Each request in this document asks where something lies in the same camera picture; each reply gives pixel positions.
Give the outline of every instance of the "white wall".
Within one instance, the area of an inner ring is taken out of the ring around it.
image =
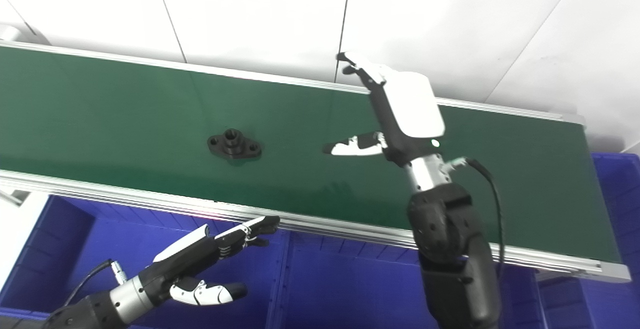
[[[593,150],[640,152],[640,0],[345,3],[0,0],[0,24],[26,22],[53,45],[322,81],[342,47],[426,74],[440,97],[582,115]]]

